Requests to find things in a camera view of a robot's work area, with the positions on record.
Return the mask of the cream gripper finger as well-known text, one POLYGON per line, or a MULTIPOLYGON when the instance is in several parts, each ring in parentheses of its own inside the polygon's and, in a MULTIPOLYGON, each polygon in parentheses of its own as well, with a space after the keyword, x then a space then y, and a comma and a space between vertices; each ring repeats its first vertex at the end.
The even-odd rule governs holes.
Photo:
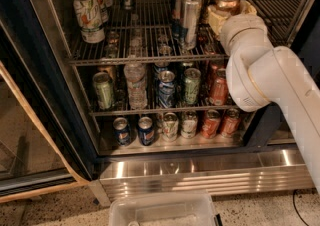
POLYGON ((210 5, 207 11, 208 24, 212 28, 213 32, 219 36, 224 23, 230 17, 230 13, 218 10, 215 5, 210 5))
POLYGON ((256 15, 257 10, 256 8, 247 0, 240 0, 240 13, 241 14, 250 14, 256 15))

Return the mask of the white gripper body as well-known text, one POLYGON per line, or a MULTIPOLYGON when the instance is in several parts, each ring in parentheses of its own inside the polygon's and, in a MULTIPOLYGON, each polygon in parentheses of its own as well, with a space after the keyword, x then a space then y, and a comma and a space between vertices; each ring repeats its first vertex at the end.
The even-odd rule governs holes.
POLYGON ((251 14, 230 17, 221 29, 220 43, 228 56, 238 48, 269 50, 273 47, 263 19, 251 14))

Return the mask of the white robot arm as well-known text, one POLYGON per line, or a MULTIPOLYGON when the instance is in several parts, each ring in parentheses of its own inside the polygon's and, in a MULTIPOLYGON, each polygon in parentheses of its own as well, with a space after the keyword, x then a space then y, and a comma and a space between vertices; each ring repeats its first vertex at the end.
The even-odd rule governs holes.
POLYGON ((267 27, 253 6, 245 3, 244 8, 237 15, 214 5, 207 8, 209 25, 229 56, 229 93, 246 112, 271 102, 280 107, 320 192, 320 90, 290 48, 272 45, 267 27))

